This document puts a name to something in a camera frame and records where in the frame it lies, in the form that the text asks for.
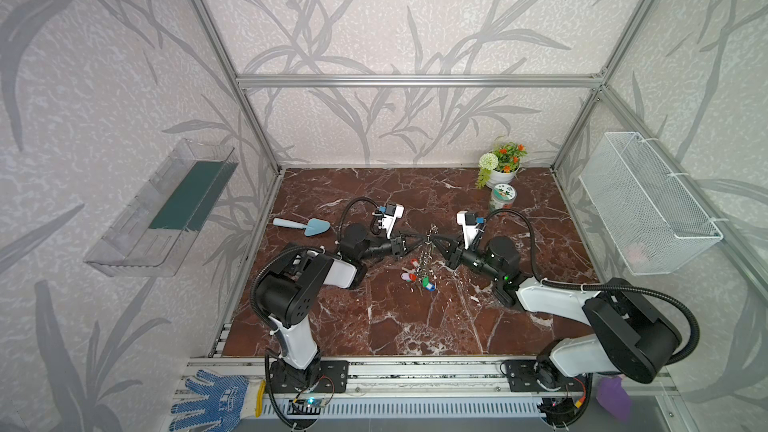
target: white flower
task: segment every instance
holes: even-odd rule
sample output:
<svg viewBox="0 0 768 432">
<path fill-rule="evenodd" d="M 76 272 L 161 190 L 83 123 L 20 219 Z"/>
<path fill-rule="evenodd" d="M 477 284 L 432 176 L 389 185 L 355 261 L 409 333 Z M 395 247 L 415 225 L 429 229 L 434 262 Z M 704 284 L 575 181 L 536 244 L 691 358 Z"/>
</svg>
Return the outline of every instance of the white flower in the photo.
<svg viewBox="0 0 768 432">
<path fill-rule="evenodd" d="M 498 158 L 491 153 L 483 154 L 480 156 L 480 162 L 478 164 L 480 165 L 480 168 L 493 170 L 498 167 Z"/>
</svg>

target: jar lid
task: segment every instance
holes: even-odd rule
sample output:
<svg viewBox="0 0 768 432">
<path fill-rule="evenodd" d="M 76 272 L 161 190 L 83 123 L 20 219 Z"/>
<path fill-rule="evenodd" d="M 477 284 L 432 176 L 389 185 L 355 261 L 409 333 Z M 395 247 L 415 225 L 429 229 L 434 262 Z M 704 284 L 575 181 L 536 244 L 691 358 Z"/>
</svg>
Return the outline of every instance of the jar lid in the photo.
<svg viewBox="0 0 768 432">
<path fill-rule="evenodd" d="M 517 195 L 518 192 L 509 184 L 498 184 L 493 188 L 493 196 L 505 202 L 514 200 Z"/>
</svg>

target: flower pot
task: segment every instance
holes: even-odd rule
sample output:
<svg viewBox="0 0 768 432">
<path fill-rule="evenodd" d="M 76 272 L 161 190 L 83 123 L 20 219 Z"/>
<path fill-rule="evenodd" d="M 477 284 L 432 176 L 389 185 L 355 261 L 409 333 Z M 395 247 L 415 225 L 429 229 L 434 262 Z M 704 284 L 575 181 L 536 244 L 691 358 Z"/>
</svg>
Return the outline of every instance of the flower pot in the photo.
<svg viewBox="0 0 768 432">
<path fill-rule="evenodd" d="M 491 170 L 491 177 L 485 183 L 485 186 L 488 188 L 494 188 L 494 186 L 498 184 L 509 184 L 514 179 L 515 173 L 517 173 L 517 171 L 498 172 L 496 170 Z"/>
</svg>

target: potted plant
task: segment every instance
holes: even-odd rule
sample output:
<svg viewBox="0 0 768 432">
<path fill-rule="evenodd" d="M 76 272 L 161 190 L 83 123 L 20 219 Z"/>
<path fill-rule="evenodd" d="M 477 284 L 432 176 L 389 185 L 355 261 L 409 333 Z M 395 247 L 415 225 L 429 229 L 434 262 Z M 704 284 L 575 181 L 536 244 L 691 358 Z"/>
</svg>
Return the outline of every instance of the potted plant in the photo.
<svg viewBox="0 0 768 432">
<path fill-rule="evenodd" d="M 494 188 L 497 184 L 509 184 L 520 169 L 520 159 L 528 152 L 523 144 L 497 143 L 487 154 L 480 157 L 477 188 Z"/>
</svg>

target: wallpaper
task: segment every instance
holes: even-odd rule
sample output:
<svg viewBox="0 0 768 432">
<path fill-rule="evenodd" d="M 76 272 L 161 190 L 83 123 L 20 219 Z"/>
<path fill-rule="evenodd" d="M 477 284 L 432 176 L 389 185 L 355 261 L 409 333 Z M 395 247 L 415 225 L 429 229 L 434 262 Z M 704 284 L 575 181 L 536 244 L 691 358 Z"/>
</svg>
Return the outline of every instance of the wallpaper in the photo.
<svg viewBox="0 0 768 432">
<path fill-rule="evenodd" d="M 493 87 L 282 89 L 260 90 L 250 94 L 250 101 L 285 164 L 476 166 L 495 139 L 508 137 L 525 144 L 526 166 L 549 166 L 587 93 Z M 448 109 L 453 113 L 442 113 Z"/>
<path fill-rule="evenodd" d="M 638 0 L 206 0 L 239 74 L 595 73 Z M 577 90 L 249 90 L 279 160 L 473 164 L 493 140 L 548 165 Z"/>
<path fill-rule="evenodd" d="M 768 0 L 662 0 L 612 87 L 768 260 Z"/>
<path fill-rule="evenodd" d="M 763 257 L 768 248 L 765 76 L 768 0 L 662 0 L 611 86 Z M 768 421 L 768 308 L 715 246 L 667 275 L 628 273 L 578 175 L 604 132 L 604 106 L 558 176 L 598 270 L 677 297 L 702 339 L 670 366 L 702 431 L 756 432 Z"/>
<path fill-rule="evenodd" d="M 274 176 L 186 0 L 2 0 L 0 91 L 0 429 L 157 430 Z M 84 264 L 181 138 L 240 164 L 176 276 Z"/>
</svg>

